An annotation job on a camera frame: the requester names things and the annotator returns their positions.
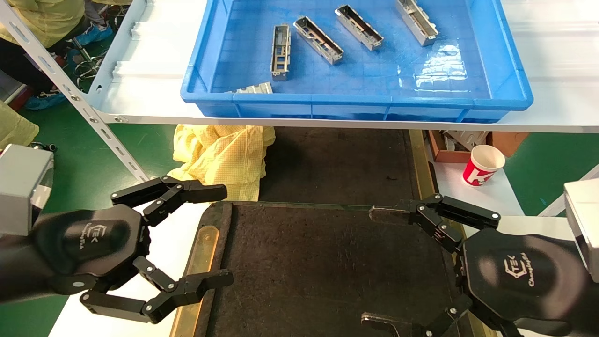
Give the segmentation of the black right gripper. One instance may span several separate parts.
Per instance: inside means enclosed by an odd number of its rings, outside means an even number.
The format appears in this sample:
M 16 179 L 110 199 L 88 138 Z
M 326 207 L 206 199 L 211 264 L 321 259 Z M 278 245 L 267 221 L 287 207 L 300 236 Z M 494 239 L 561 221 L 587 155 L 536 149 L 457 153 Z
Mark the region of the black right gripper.
M 407 220 L 447 252 L 460 254 L 460 286 L 468 296 L 459 296 L 427 325 L 372 312 L 361 315 L 362 325 L 394 337 L 441 337 L 470 309 L 494 330 L 508 326 L 512 336 L 514 328 L 552 337 L 598 335 L 598 284 L 573 241 L 501 233 L 493 230 L 498 213 L 441 194 L 374 206 L 369 216 L 385 224 Z M 465 241 L 451 221 L 483 230 Z

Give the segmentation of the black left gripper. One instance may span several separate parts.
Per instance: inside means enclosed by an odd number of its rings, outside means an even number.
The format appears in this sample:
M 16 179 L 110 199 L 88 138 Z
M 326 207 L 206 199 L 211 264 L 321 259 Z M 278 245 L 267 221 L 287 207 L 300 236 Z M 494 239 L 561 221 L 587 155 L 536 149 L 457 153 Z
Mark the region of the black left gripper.
M 200 303 L 209 290 L 230 286 L 234 276 L 216 270 L 174 281 L 145 258 L 148 226 L 185 203 L 225 198 L 225 185 L 162 176 L 114 192 L 108 209 L 42 215 L 28 235 L 1 237 L 1 303 L 89 290 L 80 302 L 93 314 L 158 324 L 178 307 Z M 144 204 L 142 215 L 132 209 Z M 137 273 L 159 290 L 155 297 L 142 301 L 107 293 Z

